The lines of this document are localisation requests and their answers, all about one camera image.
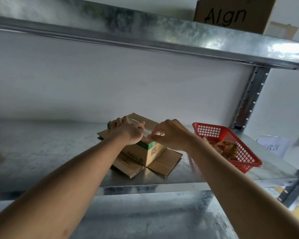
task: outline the person's right hand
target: person's right hand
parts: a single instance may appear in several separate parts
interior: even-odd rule
[[[166,120],[155,127],[149,138],[168,148],[186,151],[192,139],[196,136],[178,120]]]

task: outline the red plastic basket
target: red plastic basket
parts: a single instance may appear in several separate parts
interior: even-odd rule
[[[235,160],[228,161],[244,174],[253,167],[262,166],[262,161],[229,128],[198,122],[193,123],[193,128],[197,136],[207,138],[211,144],[224,140],[237,144],[238,153]]]

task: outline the shelf surface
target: shelf surface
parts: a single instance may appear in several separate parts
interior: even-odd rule
[[[0,1],[0,30],[299,70],[299,42],[84,0]]]
[[[0,120],[0,200],[18,197],[54,169],[100,142],[106,124]],[[240,139],[263,161],[246,175],[262,187],[290,185],[296,169],[245,134]],[[209,190],[194,162],[184,153],[167,178],[145,168],[130,179],[111,168],[96,195]]]

